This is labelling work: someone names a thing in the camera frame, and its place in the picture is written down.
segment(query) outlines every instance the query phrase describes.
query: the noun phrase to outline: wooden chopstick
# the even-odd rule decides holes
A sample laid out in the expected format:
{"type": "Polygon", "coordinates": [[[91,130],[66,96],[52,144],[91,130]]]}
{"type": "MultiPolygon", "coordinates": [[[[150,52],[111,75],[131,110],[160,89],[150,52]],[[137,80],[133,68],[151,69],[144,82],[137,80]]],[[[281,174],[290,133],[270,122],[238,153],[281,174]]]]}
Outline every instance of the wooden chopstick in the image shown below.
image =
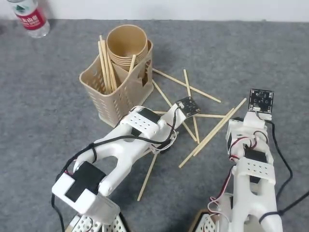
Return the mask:
{"type": "MultiPolygon", "coordinates": [[[[228,116],[233,112],[233,110],[234,110],[234,109],[231,109],[231,110],[226,114],[225,118],[228,117],[228,116]]],[[[209,135],[212,134],[212,132],[213,132],[216,128],[218,128],[218,126],[221,125],[221,123],[224,121],[225,118],[222,118],[222,120],[211,130],[211,132],[205,137],[205,139],[203,139],[202,142],[194,148],[194,150],[193,150],[193,151],[184,159],[184,161],[179,165],[179,168],[182,168],[182,167],[188,162],[188,160],[195,154],[195,151],[197,151],[197,149],[198,149],[199,147],[203,146],[204,141],[209,137],[209,135]]]]}
{"type": "MultiPolygon", "coordinates": [[[[166,111],[154,111],[154,113],[158,115],[166,114],[166,111]]],[[[211,118],[224,118],[225,115],[205,115],[205,114],[197,114],[195,117],[211,117],[211,118]]]]}
{"type": "Polygon", "coordinates": [[[218,126],[218,128],[216,128],[216,130],[209,136],[208,139],[205,140],[205,142],[203,143],[203,145],[197,149],[197,151],[194,153],[193,156],[196,156],[198,154],[198,152],[200,152],[201,149],[203,149],[203,147],[216,135],[216,133],[225,125],[225,123],[228,122],[228,120],[234,115],[234,113],[236,113],[236,111],[246,102],[246,98],[244,98],[239,104],[238,106],[232,111],[232,113],[228,116],[225,117],[223,119],[223,122],[218,126]]]}
{"type": "Polygon", "coordinates": [[[104,65],[105,65],[105,72],[106,72],[106,79],[107,79],[107,88],[109,93],[112,93],[112,85],[111,85],[111,78],[110,78],[110,69],[107,61],[107,54],[106,54],[106,42],[102,39],[100,35],[100,43],[102,47],[103,57],[104,57],[104,65]]]}
{"type": "MultiPolygon", "coordinates": [[[[188,80],[188,75],[187,75],[187,70],[183,70],[184,78],[185,78],[185,84],[187,86],[187,91],[188,91],[188,96],[191,97],[191,91],[190,91],[190,86],[189,86],[189,80],[188,80]]],[[[194,130],[195,130],[195,136],[197,137],[197,144],[199,144],[199,134],[198,134],[198,129],[197,129],[197,119],[195,116],[193,116],[193,125],[194,125],[194,130]]]]}
{"type": "MultiPolygon", "coordinates": [[[[184,82],[181,82],[181,81],[177,80],[176,78],[174,78],[172,76],[169,76],[169,75],[165,74],[164,72],[159,71],[158,69],[154,69],[153,68],[153,72],[155,72],[157,74],[160,74],[161,76],[166,77],[167,79],[172,80],[172,81],[174,81],[174,82],[176,82],[176,83],[178,83],[178,84],[180,84],[182,86],[186,86],[186,84],[184,82]]],[[[209,95],[207,93],[204,93],[201,90],[198,90],[197,88],[194,88],[194,87],[190,86],[190,89],[195,91],[195,92],[197,92],[197,93],[199,93],[199,94],[201,94],[201,95],[203,95],[203,96],[205,96],[205,97],[207,97],[207,98],[210,98],[210,99],[212,99],[212,100],[214,100],[216,102],[219,102],[219,103],[221,102],[219,99],[217,99],[217,98],[215,98],[215,97],[213,97],[213,96],[211,96],[211,95],[209,95]]]]}
{"type": "Polygon", "coordinates": [[[106,77],[106,70],[105,70],[103,52],[102,52],[102,47],[101,47],[100,41],[98,41],[98,52],[99,52],[99,55],[100,55],[101,68],[102,68],[102,74],[103,74],[103,80],[104,80],[104,86],[105,86],[105,94],[109,94],[109,90],[108,90],[108,87],[107,87],[107,77],[106,77]]]}
{"type": "Polygon", "coordinates": [[[115,91],[117,89],[117,82],[115,78],[114,68],[112,66],[112,61],[108,53],[107,53],[107,61],[108,61],[108,66],[110,68],[110,74],[111,74],[110,78],[111,78],[111,83],[112,83],[112,90],[115,91]]]}
{"type": "Polygon", "coordinates": [[[158,156],[158,153],[154,154],[153,161],[151,161],[151,164],[150,164],[150,167],[149,167],[149,169],[148,169],[147,175],[146,175],[146,177],[145,177],[145,179],[144,179],[143,185],[142,185],[142,187],[141,187],[141,189],[140,189],[139,196],[138,196],[138,198],[137,198],[137,201],[138,201],[138,202],[140,201],[140,199],[141,199],[141,197],[142,197],[142,195],[143,195],[143,193],[144,193],[144,190],[145,190],[145,188],[146,188],[146,185],[147,185],[147,182],[148,182],[150,173],[151,173],[151,171],[152,171],[152,169],[153,169],[153,167],[154,167],[155,160],[156,160],[157,156],[158,156]]]}
{"type": "Polygon", "coordinates": [[[132,72],[132,70],[134,68],[135,59],[136,59],[136,55],[133,55],[132,60],[131,60],[131,64],[130,64],[129,74],[132,72]]]}

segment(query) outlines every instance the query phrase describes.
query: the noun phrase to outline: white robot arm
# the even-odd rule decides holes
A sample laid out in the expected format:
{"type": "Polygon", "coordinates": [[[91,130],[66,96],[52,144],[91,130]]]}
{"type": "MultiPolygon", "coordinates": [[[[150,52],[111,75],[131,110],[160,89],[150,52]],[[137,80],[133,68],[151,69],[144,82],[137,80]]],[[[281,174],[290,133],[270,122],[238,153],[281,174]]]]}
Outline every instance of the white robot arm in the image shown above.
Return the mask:
{"type": "Polygon", "coordinates": [[[272,99],[273,92],[252,89],[244,120],[229,121],[226,142],[229,158],[236,163],[231,169],[234,194],[221,192],[212,198],[220,212],[216,232],[282,232],[279,215],[259,223],[262,215],[277,211],[274,159],[264,121],[271,120],[272,99]]]}
{"type": "Polygon", "coordinates": [[[158,153],[170,147],[176,139],[175,129],[199,111],[191,97],[177,101],[161,117],[148,108],[135,107],[108,135],[95,141],[93,149],[77,157],[73,174],[63,173],[52,193],[80,214],[110,225],[120,208],[107,197],[147,149],[158,153]],[[91,163],[108,156],[116,157],[118,162],[106,175],[91,163]]]}

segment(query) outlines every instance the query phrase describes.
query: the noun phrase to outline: water bottle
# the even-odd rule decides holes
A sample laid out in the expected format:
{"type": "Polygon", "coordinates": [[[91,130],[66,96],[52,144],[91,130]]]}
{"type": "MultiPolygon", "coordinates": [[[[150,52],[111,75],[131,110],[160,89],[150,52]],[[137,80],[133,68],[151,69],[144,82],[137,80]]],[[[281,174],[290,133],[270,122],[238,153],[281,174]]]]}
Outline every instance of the water bottle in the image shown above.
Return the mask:
{"type": "Polygon", "coordinates": [[[38,8],[37,0],[8,0],[8,2],[31,37],[41,38],[48,34],[50,26],[38,8]]]}

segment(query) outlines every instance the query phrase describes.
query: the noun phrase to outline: wire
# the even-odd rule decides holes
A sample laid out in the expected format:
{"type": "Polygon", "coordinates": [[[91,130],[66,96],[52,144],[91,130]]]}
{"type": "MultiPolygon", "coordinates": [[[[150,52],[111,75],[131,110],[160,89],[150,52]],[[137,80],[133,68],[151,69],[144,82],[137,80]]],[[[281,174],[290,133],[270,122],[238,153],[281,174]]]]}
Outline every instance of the wire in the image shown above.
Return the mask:
{"type": "Polygon", "coordinates": [[[90,220],[91,220],[91,226],[90,226],[90,228],[88,230],[86,230],[86,232],[89,232],[91,230],[91,228],[93,227],[93,219],[90,218],[90,220]]]}
{"type": "Polygon", "coordinates": [[[232,145],[230,146],[230,154],[229,154],[229,159],[230,160],[233,160],[232,158],[236,158],[236,159],[239,159],[238,156],[236,155],[232,155],[232,147],[235,146],[240,140],[242,139],[249,139],[250,140],[250,147],[252,146],[252,142],[251,142],[251,139],[247,136],[243,136],[243,137],[239,137],[237,140],[235,140],[235,142],[232,143],[232,145]]]}
{"type": "Polygon", "coordinates": [[[228,175],[227,175],[227,177],[226,177],[226,179],[225,179],[225,181],[224,181],[224,184],[223,184],[223,186],[222,186],[222,188],[221,188],[221,191],[220,191],[219,195],[218,195],[216,198],[210,197],[210,200],[211,200],[211,201],[210,201],[210,202],[208,203],[208,205],[207,205],[207,208],[208,208],[208,210],[209,210],[210,213],[213,213],[213,214],[221,214],[222,216],[224,216],[224,217],[226,218],[226,220],[228,221],[228,223],[230,222],[230,220],[228,219],[228,217],[227,217],[224,213],[222,213],[221,211],[214,211],[214,210],[211,210],[211,209],[210,209],[210,205],[211,205],[212,203],[215,203],[216,205],[218,205],[217,202],[218,202],[218,200],[221,199],[221,197],[224,195],[225,190],[226,190],[226,187],[227,187],[227,184],[228,184],[228,182],[229,182],[229,180],[230,180],[230,178],[231,178],[233,167],[234,167],[234,165],[231,167],[231,169],[230,169],[230,171],[229,171],[229,173],[228,173],[228,175]]]}
{"type": "Polygon", "coordinates": [[[269,120],[265,120],[265,122],[270,123],[272,125],[272,137],[273,137],[273,140],[274,140],[274,144],[275,144],[276,150],[277,150],[279,156],[281,157],[283,163],[285,164],[286,168],[289,170],[289,173],[290,173],[289,178],[282,184],[282,186],[280,187],[280,189],[279,189],[279,191],[278,191],[278,193],[276,195],[276,201],[278,201],[280,196],[281,196],[281,194],[282,194],[283,189],[292,180],[292,178],[293,178],[293,171],[292,171],[290,165],[288,164],[288,162],[286,161],[286,159],[284,158],[284,156],[281,153],[280,148],[278,146],[278,142],[277,142],[277,139],[276,139],[276,133],[275,133],[275,123],[273,123],[272,121],[269,121],[269,120]]]}
{"type": "Polygon", "coordinates": [[[266,138],[266,143],[268,144],[268,138],[267,138],[267,136],[265,135],[265,133],[264,132],[262,132],[262,131],[259,131],[259,130],[256,130],[254,133],[253,133],[253,135],[255,135],[256,133],[262,133],[264,136],[265,136],[265,138],[266,138]]]}
{"type": "MultiPolygon", "coordinates": [[[[147,139],[147,138],[143,138],[143,137],[138,137],[138,136],[134,136],[134,135],[123,135],[123,136],[118,136],[118,137],[115,137],[115,138],[112,138],[112,139],[108,139],[108,140],[104,140],[104,141],[101,141],[101,142],[98,142],[98,143],[91,143],[89,144],[87,147],[85,147],[84,149],[80,150],[79,152],[77,152],[74,156],[72,156],[67,162],[66,164],[64,165],[64,167],[62,168],[62,170],[60,171],[60,173],[56,176],[56,180],[55,182],[61,177],[61,175],[67,171],[68,167],[70,166],[70,164],[75,160],[77,159],[82,153],[88,151],[88,150],[93,150],[94,151],[94,155],[95,155],[95,147],[97,146],[100,146],[100,145],[103,145],[103,144],[107,144],[107,143],[111,143],[111,142],[114,142],[114,141],[117,141],[117,140],[121,140],[121,139],[138,139],[138,140],[143,140],[145,142],[148,142],[148,143],[152,143],[152,144],[165,144],[167,141],[170,140],[173,132],[175,131],[175,125],[176,125],[176,112],[177,110],[179,109],[176,108],[175,111],[174,111],[174,118],[173,118],[173,125],[171,127],[171,130],[170,130],[170,133],[169,133],[169,136],[167,137],[167,139],[165,141],[155,141],[155,140],[151,140],[151,139],[147,139]]],[[[63,222],[63,216],[60,212],[60,210],[56,207],[55,205],[55,195],[52,193],[52,197],[51,197],[51,205],[52,207],[54,208],[54,210],[57,212],[58,216],[59,216],[59,220],[60,220],[60,224],[61,224],[61,230],[62,232],[65,232],[65,228],[64,228],[64,222],[63,222]]]]}
{"type": "MultiPolygon", "coordinates": [[[[277,195],[276,195],[276,201],[279,200],[279,197],[281,196],[282,194],[282,191],[283,189],[286,187],[286,185],[292,180],[293,178],[293,171],[290,167],[290,165],[287,163],[286,159],[284,158],[284,156],[282,155],[280,149],[279,149],[279,146],[278,146],[278,142],[277,142],[277,139],[276,139],[276,133],[275,133],[275,123],[273,123],[272,121],[269,121],[269,120],[265,120],[265,122],[267,123],[270,123],[272,125],[272,137],[273,137],[273,140],[274,140],[274,144],[275,144],[275,147],[276,147],[276,150],[279,154],[279,156],[281,157],[283,163],[285,164],[286,168],[289,170],[289,173],[290,173],[290,176],[289,178],[283,183],[283,185],[280,187],[277,195]]],[[[299,204],[301,201],[303,201],[306,197],[309,196],[309,191],[306,192],[304,195],[302,195],[301,197],[299,197],[296,201],[294,201],[293,203],[291,203],[290,205],[288,205],[287,207],[285,207],[284,209],[282,210],[278,210],[278,211],[274,211],[274,212],[267,212],[265,214],[263,214],[260,219],[259,219],[259,223],[262,222],[262,220],[264,218],[266,218],[267,216],[270,216],[270,215],[279,215],[279,216],[283,216],[287,211],[289,211],[290,209],[292,209],[294,206],[296,206],[297,204],[299,204]]]]}
{"type": "Polygon", "coordinates": [[[270,215],[279,215],[279,216],[283,216],[287,211],[289,211],[290,209],[292,209],[294,206],[296,206],[297,204],[299,204],[302,200],[304,200],[306,197],[309,196],[309,191],[306,192],[304,195],[302,195],[300,198],[298,198],[296,201],[294,201],[293,203],[291,203],[290,205],[288,205],[287,207],[285,207],[282,210],[278,210],[278,211],[274,211],[274,212],[267,212],[265,214],[263,214],[260,219],[259,219],[259,223],[262,222],[262,220],[264,218],[266,218],[267,216],[270,215]]]}
{"type": "Polygon", "coordinates": [[[153,147],[154,147],[154,149],[155,150],[157,150],[157,151],[165,151],[165,150],[167,150],[168,148],[170,148],[173,144],[174,144],[174,142],[176,141],[176,139],[177,139],[177,132],[174,130],[174,138],[170,141],[170,143],[168,144],[168,145],[166,145],[164,148],[161,148],[161,149],[159,149],[159,148],[156,148],[154,145],[153,145],[153,147]]]}

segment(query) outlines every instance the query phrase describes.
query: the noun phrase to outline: beige plastic caddy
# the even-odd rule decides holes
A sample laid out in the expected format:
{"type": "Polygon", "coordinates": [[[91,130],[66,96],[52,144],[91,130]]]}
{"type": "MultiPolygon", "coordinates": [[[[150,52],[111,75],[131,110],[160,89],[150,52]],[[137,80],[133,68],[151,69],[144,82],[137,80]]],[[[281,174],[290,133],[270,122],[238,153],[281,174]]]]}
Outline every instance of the beige plastic caddy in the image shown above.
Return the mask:
{"type": "Polygon", "coordinates": [[[86,88],[101,120],[114,127],[136,105],[142,105],[154,89],[152,84],[153,44],[148,41],[148,54],[132,70],[114,68],[118,88],[109,95],[104,95],[105,85],[100,57],[80,74],[79,80],[86,88]]]}

